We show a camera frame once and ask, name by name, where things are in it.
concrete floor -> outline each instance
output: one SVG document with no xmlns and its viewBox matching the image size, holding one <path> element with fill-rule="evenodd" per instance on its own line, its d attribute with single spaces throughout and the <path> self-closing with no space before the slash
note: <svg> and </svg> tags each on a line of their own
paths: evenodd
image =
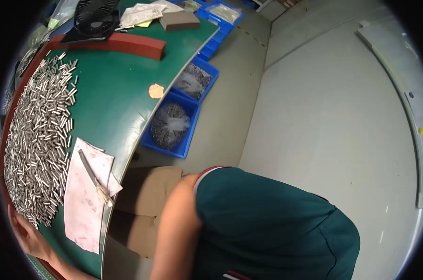
<svg viewBox="0 0 423 280">
<path fill-rule="evenodd" d="M 240 0 L 225 0 L 241 8 L 239 22 L 245 31 L 267 46 L 270 22 Z M 209 63 L 220 76 L 202 103 L 188 155 L 177 159 L 138 146 L 139 160 L 131 166 L 179 166 L 188 172 L 200 172 L 214 165 L 238 166 L 252 119 L 266 57 L 266 48 L 252 37 L 234 28 Z M 148 279 L 152 260 L 141 259 L 113 238 L 108 237 L 103 278 Z"/>
</svg>

blue plastic bin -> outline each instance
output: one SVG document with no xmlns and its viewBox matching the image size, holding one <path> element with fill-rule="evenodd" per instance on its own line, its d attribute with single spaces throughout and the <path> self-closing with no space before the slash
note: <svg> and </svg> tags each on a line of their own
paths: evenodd
<svg viewBox="0 0 423 280">
<path fill-rule="evenodd" d="M 216 32 L 216 34 L 211 38 L 216 42 L 222 43 L 222 41 L 224 41 L 224 39 L 227 37 L 228 34 L 225 34 L 221 31 Z"/>
<path fill-rule="evenodd" d="M 169 0 L 169 2 L 171 2 L 171 3 L 178 3 L 178 2 L 182 2 L 182 1 L 184 1 L 184 0 Z M 199 3 L 201 5 L 201 7 L 208 6 L 208 4 L 205 3 L 204 1 L 201 1 L 201 0 L 193 0 L 193 1 L 196 2 L 196 3 Z"/>
<path fill-rule="evenodd" d="M 188 98 L 188 99 L 200 104 L 200 103 L 202 103 L 202 101 L 204 101 L 205 96 L 208 94 L 208 91 L 210 91 L 214 82 L 218 79 L 219 70 L 217 70 L 213 65 L 211 65 L 210 63 L 207 63 L 206 61 L 199 58 L 198 56 L 195 56 L 192 59 L 191 63 L 193 63 L 194 65 L 196 65 L 197 67 L 199 67 L 200 69 L 204 70 L 205 72 L 207 72 L 208 74 L 210 74 L 212 76 L 212 79 L 211 79 L 210 83 L 208 84 L 208 86 L 205 88 L 204 92 L 202 93 L 201 98 L 199 100 L 194 99 L 190 95 L 188 95 L 187 93 L 183 92 L 181 89 L 176 88 L 176 87 L 172 87 L 171 91 L 176 93 L 176 94 L 181 95 L 182 97 Z"/>
<path fill-rule="evenodd" d="M 191 143 L 192 133 L 194 132 L 194 127 L 196 126 L 197 117 L 199 116 L 199 111 L 201 110 L 201 105 L 197 102 L 193 102 L 188 98 L 184 98 L 178 94 L 169 92 L 166 94 L 165 98 L 163 99 L 162 103 L 160 104 L 160 108 L 166 103 L 177 103 L 182 106 L 185 110 L 187 116 L 189 116 L 191 121 L 191 127 L 186 131 L 184 137 L 180 141 L 177 146 L 172 148 L 171 150 L 165 150 L 160 148 L 160 146 L 152 139 L 151 135 L 151 125 L 152 122 L 149 123 L 148 127 L 146 128 L 143 136 L 141 137 L 141 145 L 146 148 L 150 148 L 156 150 L 162 154 L 172 155 L 178 158 L 184 159 L 188 153 L 189 144 Z"/>
<path fill-rule="evenodd" d="M 227 36 L 230 33 L 230 31 L 233 29 L 233 27 L 236 26 L 239 23 L 239 21 L 242 19 L 244 14 L 241 13 L 241 16 L 233 24 L 231 24 L 230 22 L 227 22 L 227 21 L 221 19 L 218 16 L 215 16 L 214 14 L 212 14 L 212 13 L 210 13 L 206 10 L 207 7 L 213 6 L 213 5 L 216 5 L 216 4 L 222 4 L 222 5 L 225 5 L 229 8 L 234 9 L 229 4 L 226 4 L 226 3 L 224 3 L 220 0 L 215 0 L 215 1 L 212 1 L 210 3 L 207 3 L 207 6 L 199 8 L 199 10 L 196 12 L 196 16 L 204 18 L 204 19 L 214 23 L 215 25 L 218 25 L 220 27 L 219 31 L 224 33 Z"/>
<path fill-rule="evenodd" d="M 219 48 L 219 45 L 221 43 L 215 41 L 214 39 L 210 39 L 210 41 L 208 41 L 204 47 L 208 47 L 210 49 L 212 49 L 214 52 Z"/>
<path fill-rule="evenodd" d="M 214 52 L 215 52 L 216 50 L 213 50 L 213 49 L 211 49 L 211 48 L 209 48 L 209 47 L 207 47 L 207 45 L 205 45 L 203 48 L 202 48 L 202 50 L 200 50 L 198 53 L 197 53 L 197 56 L 200 58 L 200 59 L 203 59 L 204 61 L 209 61 L 210 60 L 210 58 L 213 56 L 213 54 L 214 54 Z"/>
</svg>

pile of metal pins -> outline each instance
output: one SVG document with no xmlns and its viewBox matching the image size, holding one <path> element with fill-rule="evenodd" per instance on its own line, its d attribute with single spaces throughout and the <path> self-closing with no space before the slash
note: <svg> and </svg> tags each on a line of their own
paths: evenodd
<svg viewBox="0 0 423 280">
<path fill-rule="evenodd" d="M 73 129 L 68 107 L 76 101 L 78 76 L 72 75 L 77 60 L 64 63 L 65 55 L 42 60 L 24 88 L 7 135 L 6 187 L 17 211 L 36 228 L 38 223 L 51 226 L 67 182 L 65 149 Z"/>
<path fill-rule="evenodd" d="M 168 103 L 155 113 L 152 118 L 151 134 L 162 149 L 172 149 L 182 140 L 185 131 L 170 130 L 168 118 L 181 119 L 183 116 L 185 116 L 185 110 L 175 103 Z"/>
<path fill-rule="evenodd" d="M 189 91 L 188 88 L 193 87 L 191 86 L 191 80 L 185 79 L 186 77 L 197 81 L 202 87 L 201 90 Z M 192 98 L 199 100 L 204 92 L 204 89 L 208 87 L 212 79 L 213 77 L 207 72 L 205 72 L 205 70 L 202 70 L 199 66 L 190 63 L 174 82 L 174 86 L 181 89 L 183 92 L 185 92 Z"/>
</svg>

green work mat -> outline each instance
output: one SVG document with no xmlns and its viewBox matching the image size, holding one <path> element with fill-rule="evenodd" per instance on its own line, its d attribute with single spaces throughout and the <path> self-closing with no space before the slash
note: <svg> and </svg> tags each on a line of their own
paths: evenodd
<svg viewBox="0 0 423 280">
<path fill-rule="evenodd" d="M 121 11 L 136 2 L 122 0 Z M 70 132 L 73 137 L 72 147 L 68 149 L 70 153 L 77 137 L 104 149 L 107 154 L 115 157 L 112 173 L 119 182 L 122 181 L 137 141 L 160 101 L 149 97 L 149 86 L 157 83 L 165 87 L 166 91 L 186 63 L 218 29 L 206 20 L 199 20 L 200 28 L 192 30 L 165 32 L 158 21 L 154 21 L 149 28 L 129 29 L 129 34 L 166 41 L 161 61 L 108 51 L 51 51 L 48 56 L 50 59 L 67 52 L 64 62 L 79 60 L 73 71 L 73 77 L 79 76 L 76 103 L 69 107 L 74 120 L 74 129 Z M 81 249 L 65 237 L 63 206 L 59 206 L 58 210 L 52 226 L 47 228 L 40 225 L 40 232 L 65 261 L 100 278 L 110 211 L 107 207 L 104 209 L 100 254 L 97 255 Z"/>
</svg>

plastic bag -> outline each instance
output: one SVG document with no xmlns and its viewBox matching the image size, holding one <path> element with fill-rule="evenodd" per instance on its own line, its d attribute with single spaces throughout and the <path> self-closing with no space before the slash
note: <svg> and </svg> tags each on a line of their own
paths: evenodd
<svg viewBox="0 0 423 280">
<path fill-rule="evenodd" d="M 202 7 L 201 4 L 197 3 L 194 0 L 185 0 L 182 2 L 177 2 L 175 3 L 177 6 L 183 8 L 185 11 L 187 12 L 192 12 L 195 13 L 197 12 L 197 10 Z"/>
<path fill-rule="evenodd" d="M 179 144 L 190 126 L 190 118 L 184 109 L 169 103 L 160 108 L 152 119 L 152 138 L 162 149 L 170 150 Z"/>
<path fill-rule="evenodd" d="M 208 6 L 206 10 L 231 24 L 241 16 L 241 11 L 229 8 L 223 4 Z"/>
<path fill-rule="evenodd" d="M 192 74 L 187 72 L 182 72 L 179 78 L 175 81 L 174 86 L 189 95 L 195 93 L 202 94 L 204 91 L 201 83 Z"/>
<path fill-rule="evenodd" d="M 74 16 L 79 0 L 60 0 L 48 22 L 48 29 L 55 29 Z"/>
<path fill-rule="evenodd" d="M 177 78 L 174 86 L 192 98 L 199 100 L 212 78 L 210 74 L 190 63 Z"/>
</svg>

